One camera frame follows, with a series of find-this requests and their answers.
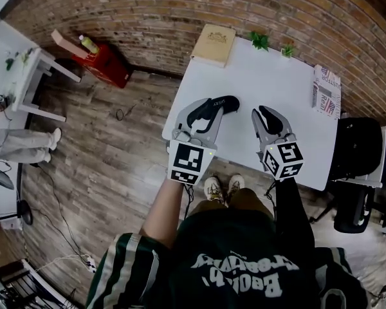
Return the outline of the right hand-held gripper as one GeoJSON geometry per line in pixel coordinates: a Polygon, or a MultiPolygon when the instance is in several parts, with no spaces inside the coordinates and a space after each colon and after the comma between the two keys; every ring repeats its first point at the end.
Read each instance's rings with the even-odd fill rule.
{"type": "Polygon", "coordinates": [[[251,118],[256,136],[261,142],[257,155],[264,172],[270,173],[277,181],[298,175],[304,158],[287,118],[268,106],[253,109],[251,118]],[[278,138],[268,140],[270,135],[277,135],[278,138]]]}

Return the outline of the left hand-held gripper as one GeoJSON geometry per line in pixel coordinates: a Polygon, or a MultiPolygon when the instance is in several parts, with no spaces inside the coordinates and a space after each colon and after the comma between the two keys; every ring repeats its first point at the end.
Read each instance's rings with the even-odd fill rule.
{"type": "Polygon", "coordinates": [[[185,185],[197,185],[217,152],[215,145],[224,108],[206,108],[210,98],[194,101],[182,109],[167,146],[167,178],[185,185]]]}

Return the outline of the black zippered pouch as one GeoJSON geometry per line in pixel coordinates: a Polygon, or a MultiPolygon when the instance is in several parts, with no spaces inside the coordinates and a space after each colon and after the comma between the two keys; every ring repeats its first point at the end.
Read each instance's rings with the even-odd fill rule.
{"type": "Polygon", "coordinates": [[[212,115],[216,115],[220,109],[223,110],[223,114],[228,114],[238,111],[240,101],[233,95],[225,95],[212,99],[210,101],[210,107],[212,115]]]}

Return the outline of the person's right forearm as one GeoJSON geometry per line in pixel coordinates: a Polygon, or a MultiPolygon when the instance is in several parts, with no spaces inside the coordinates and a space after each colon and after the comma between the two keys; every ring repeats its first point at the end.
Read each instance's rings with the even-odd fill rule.
{"type": "Polygon", "coordinates": [[[289,248],[312,249],[315,239],[294,178],[276,183],[276,233],[289,248]]]}

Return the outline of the person's left forearm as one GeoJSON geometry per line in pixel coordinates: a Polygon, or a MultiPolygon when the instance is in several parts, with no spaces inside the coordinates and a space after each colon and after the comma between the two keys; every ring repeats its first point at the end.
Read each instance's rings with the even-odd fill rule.
{"type": "Polygon", "coordinates": [[[176,239],[184,185],[165,179],[140,229],[140,235],[171,248],[176,239]]]}

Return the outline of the patterned paper box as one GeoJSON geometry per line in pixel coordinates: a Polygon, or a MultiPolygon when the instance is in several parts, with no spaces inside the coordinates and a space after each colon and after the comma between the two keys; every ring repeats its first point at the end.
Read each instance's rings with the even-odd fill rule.
{"type": "Polygon", "coordinates": [[[340,118],[340,77],[319,64],[314,67],[312,108],[335,120],[340,118]]]}

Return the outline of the person's right shoe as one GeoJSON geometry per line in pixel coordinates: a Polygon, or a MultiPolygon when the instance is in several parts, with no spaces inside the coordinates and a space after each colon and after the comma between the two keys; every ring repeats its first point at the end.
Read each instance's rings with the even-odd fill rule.
{"type": "Polygon", "coordinates": [[[234,174],[230,177],[228,182],[228,190],[226,194],[227,202],[229,203],[232,196],[240,189],[244,188],[244,178],[240,174],[234,174]]]}

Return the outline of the person's shoe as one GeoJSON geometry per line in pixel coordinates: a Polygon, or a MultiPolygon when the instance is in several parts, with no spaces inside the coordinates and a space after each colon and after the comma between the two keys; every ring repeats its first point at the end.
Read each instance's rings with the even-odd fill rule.
{"type": "Polygon", "coordinates": [[[221,184],[217,177],[211,176],[204,182],[204,194],[208,201],[218,202],[222,205],[225,204],[225,198],[221,184]]]}
{"type": "Polygon", "coordinates": [[[244,188],[244,178],[240,174],[234,174],[230,177],[228,182],[228,190],[226,194],[227,202],[229,203],[232,196],[240,189],[244,188]]]}

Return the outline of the person's left shoe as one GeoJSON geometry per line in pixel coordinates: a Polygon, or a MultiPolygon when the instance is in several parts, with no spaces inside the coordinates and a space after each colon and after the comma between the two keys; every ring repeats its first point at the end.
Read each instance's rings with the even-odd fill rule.
{"type": "Polygon", "coordinates": [[[217,177],[211,176],[204,182],[204,194],[208,201],[218,202],[222,205],[225,204],[225,198],[221,184],[217,177]]]}

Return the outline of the beige hardcover book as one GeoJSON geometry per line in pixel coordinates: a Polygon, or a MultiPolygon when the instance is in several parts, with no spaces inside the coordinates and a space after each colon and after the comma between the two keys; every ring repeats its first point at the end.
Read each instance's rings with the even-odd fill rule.
{"type": "Polygon", "coordinates": [[[214,24],[204,25],[190,58],[224,68],[227,64],[236,31],[214,24]]]}

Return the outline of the person's brown trousers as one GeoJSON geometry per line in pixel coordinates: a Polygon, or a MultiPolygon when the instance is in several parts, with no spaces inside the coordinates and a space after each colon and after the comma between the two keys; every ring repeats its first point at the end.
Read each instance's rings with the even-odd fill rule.
{"type": "Polygon", "coordinates": [[[214,209],[241,209],[247,211],[259,211],[271,220],[273,220],[273,215],[269,209],[263,204],[263,202],[257,197],[256,193],[249,189],[243,188],[239,189],[230,199],[230,203],[226,206],[223,200],[204,200],[198,203],[198,205],[193,209],[189,214],[193,214],[214,210],[214,209]]]}

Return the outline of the broad-leaf potted plant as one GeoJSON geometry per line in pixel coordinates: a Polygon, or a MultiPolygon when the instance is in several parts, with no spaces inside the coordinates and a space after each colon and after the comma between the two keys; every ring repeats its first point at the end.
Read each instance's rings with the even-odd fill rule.
{"type": "Polygon", "coordinates": [[[266,50],[269,48],[269,36],[265,34],[260,34],[255,31],[250,32],[250,40],[252,46],[257,50],[266,50]]]}

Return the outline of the red box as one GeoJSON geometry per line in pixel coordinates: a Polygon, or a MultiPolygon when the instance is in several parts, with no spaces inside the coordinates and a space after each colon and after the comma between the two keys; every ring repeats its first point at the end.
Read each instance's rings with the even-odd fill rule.
{"type": "Polygon", "coordinates": [[[107,44],[99,44],[98,47],[97,54],[90,53],[85,59],[73,55],[72,59],[99,80],[117,88],[125,88],[131,72],[124,58],[107,44]]]}

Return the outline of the yellow-green drink bottle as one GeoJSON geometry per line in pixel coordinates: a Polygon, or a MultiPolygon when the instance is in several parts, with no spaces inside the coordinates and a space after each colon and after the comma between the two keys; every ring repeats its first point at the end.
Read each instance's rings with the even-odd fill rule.
{"type": "Polygon", "coordinates": [[[79,37],[81,45],[88,49],[93,55],[96,55],[100,48],[87,36],[80,35],[79,37]]]}

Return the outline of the person's green striped jersey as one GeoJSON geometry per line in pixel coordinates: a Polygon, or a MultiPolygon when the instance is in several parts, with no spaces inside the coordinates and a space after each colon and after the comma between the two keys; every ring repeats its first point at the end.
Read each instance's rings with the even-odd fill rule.
{"type": "Polygon", "coordinates": [[[259,211],[196,213],[171,248],[135,233],[116,237],[86,309],[371,309],[342,248],[279,241],[259,211]]]}

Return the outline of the pink long box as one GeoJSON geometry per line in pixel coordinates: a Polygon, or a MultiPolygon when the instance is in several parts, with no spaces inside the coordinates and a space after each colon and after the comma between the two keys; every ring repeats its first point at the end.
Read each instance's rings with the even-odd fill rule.
{"type": "Polygon", "coordinates": [[[51,37],[58,46],[64,48],[73,55],[80,57],[81,59],[85,59],[88,56],[88,52],[68,41],[58,30],[52,31],[51,37]]]}

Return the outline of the white side table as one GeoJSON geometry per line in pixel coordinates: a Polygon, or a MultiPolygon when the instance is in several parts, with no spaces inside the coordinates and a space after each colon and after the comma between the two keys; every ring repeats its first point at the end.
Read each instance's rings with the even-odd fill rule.
{"type": "Polygon", "coordinates": [[[10,109],[13,112],[23,111],[60,122],[66,121],[64,116],[41,110],[38,105],[32,103],[34,94],[28,94],[30,89],[37,89],[43,75],[51,76],[52,68],[75,82],[81,81],[80,77],[58,64],[46,51],[33,48],[26,65],[16,61],[11,70],[6,72],[3,95],[10,98],[10,109]]]}

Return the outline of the white power strip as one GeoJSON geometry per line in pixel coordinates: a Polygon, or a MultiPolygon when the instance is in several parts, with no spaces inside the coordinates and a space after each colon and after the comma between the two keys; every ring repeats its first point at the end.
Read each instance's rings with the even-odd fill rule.
{"type": "Polygon", "coordinates": [[[95,260],[87,254],[84,254],[82,258],[84,259],[84,264],[86,265],[88,271],[94,274],[97,270],[95,260]]]}

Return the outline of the trailing green plant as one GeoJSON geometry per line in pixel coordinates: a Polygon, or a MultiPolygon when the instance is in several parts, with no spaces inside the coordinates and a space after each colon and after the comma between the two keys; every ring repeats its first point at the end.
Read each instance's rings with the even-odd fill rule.
{"type": "Polygon", "coordinates": [[[10,71],[12,66],[15,64],[16,61],[20,61],[24,65],[28,62],[28,59],[30,58],[30,54],[32,53],[33,48],[28,48],[27,50],[23,51],[22,53],[19,53],[18,51],[14,53],[13,57],[8,57],[5,60],[6,64],[6,71],[10,71]]]}

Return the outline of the black metal rack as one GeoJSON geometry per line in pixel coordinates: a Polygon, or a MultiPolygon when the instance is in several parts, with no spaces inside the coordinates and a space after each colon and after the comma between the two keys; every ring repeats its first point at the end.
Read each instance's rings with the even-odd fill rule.
{"type": "Polygon", "coordinates": [[[20,261],[0,268],[0,309],[68,309],[67,300],[50,294],[20,261]]]}

